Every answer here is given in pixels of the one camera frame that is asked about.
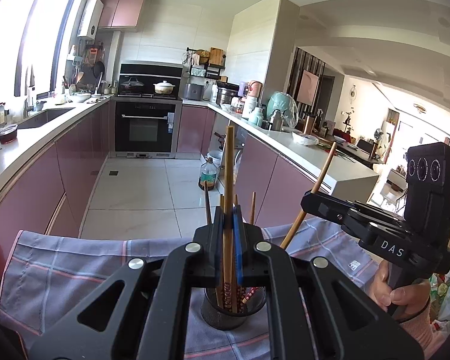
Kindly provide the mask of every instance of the ceiling light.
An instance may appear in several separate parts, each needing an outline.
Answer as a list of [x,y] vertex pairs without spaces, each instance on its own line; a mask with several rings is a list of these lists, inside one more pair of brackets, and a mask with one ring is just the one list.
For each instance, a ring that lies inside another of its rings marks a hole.
[[414,103],[413,106],[416,108],[416,110],[420,113],[420,114],[426,114],[427,110],[423,105]]
[[445,17],[439,17],[438,18],[438,23],[440,23],[445,28],[449,28],[450,27],[450,21],[445,19]]

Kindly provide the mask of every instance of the fingernail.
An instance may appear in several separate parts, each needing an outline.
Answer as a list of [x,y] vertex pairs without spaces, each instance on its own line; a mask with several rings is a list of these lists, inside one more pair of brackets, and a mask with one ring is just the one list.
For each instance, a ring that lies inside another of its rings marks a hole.
[[390,298],[393,302],[399,302],[400,300],[403,299],[403,297],[405,296],[405,289],[404,288],[397,288],[394,289],[391,293],[390,293]]
[[389,297],[388,295],[382,295],[382,296],[378,299],[378,301],[379,301],[381,304],[385,305],[385,306],[390,306],[391,303],[392,303],[392,300],[390,299],[390,297]]

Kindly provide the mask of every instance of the pink sleeve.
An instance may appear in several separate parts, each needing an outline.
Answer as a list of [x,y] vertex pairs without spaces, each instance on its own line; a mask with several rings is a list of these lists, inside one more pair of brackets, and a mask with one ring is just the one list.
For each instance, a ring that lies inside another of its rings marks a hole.
[[430,325],[430,302],[428,307],[414,319],[401,323],[401,327],[421,345],[425,359],[429,359],[445,341],[444,334],[434,332]]

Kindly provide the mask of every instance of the human hand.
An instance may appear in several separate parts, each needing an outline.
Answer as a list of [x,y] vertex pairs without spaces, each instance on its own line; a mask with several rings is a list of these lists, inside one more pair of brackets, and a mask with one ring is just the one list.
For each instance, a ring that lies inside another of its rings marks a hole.
[[368,296],[377,303],[380,308],[387,311],[392,303],[406,306],[404,312],[396,319],[405,319],[416,315],[423,310],[430,298],[430,281],[400,287],[392,290],[387,284],[388,261],[383,260],[373,278],[373,283],[368,291]]

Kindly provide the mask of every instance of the silver thermos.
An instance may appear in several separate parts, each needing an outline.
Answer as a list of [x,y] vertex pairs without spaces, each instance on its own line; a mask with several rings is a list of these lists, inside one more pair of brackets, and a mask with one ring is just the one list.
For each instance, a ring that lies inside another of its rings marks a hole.
[[270,131],[282,131],[284,125],[284,117],[279,109],[276,109],[270,117]]

